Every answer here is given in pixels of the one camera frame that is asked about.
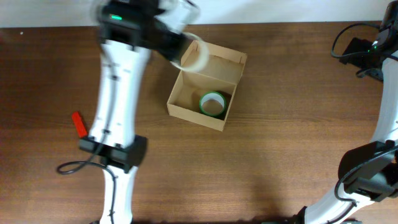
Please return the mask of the green tape roll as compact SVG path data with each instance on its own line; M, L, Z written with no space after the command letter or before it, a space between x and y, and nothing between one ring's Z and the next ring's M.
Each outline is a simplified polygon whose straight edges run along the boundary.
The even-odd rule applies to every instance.
M217 117L224 113L226 103L227 101L221 93L217 91L209 91L201 96L199 106L203 114Z

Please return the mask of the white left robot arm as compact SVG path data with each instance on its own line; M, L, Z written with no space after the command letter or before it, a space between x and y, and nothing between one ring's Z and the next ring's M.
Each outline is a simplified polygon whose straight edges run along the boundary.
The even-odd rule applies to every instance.
M200 10L191 1L108 1L99 7L101 76L92 127L80 149L100 158L101 223L132 223L132 193L147 138L135 132L141 81L152 52L175 66L192 42L184 28Z

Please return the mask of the red utility knife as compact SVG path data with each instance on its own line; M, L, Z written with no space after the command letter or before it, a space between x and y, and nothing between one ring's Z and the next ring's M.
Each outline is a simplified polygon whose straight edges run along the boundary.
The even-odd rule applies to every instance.
M72 113L72 121L77 131L79 138L83 138L88 135L86 126L83 121L83 117L78 111Z

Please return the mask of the brown cardboard box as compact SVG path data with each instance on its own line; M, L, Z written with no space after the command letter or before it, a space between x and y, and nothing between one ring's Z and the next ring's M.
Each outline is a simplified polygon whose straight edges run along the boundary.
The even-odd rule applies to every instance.
M209 50L206 66L199 72L180 71L167 109L171 116L222 131L248 56L211 43L206 46ZM209 92L218 92L226 100L224 111L215 117L200 109L200 100Z

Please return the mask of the beige masking tape roll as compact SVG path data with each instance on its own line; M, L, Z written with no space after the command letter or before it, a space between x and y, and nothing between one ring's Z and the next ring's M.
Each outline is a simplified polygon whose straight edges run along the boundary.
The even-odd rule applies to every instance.
M184 37L187 37L188 40L197 41L201 52L199 53L197 60L190 66L183 67L181 64L178 64L176 60L172 60L170 63L174 67L176 67L184 72L199 72L206 66L206 64L209 60L210 52L207 47L207 44L202 40L202 38L200 38L199 36L192 34L190 32L183 32L182 35Z

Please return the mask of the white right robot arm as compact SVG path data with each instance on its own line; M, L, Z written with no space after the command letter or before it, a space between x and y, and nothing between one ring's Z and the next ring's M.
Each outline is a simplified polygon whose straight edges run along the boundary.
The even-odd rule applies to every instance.
M358 210L397 197L397 1L388 4L374 41L353 38L343 54L331 56L382 82L379 118L370 143L344 154L338 181L317 203L286 223L349 223Z

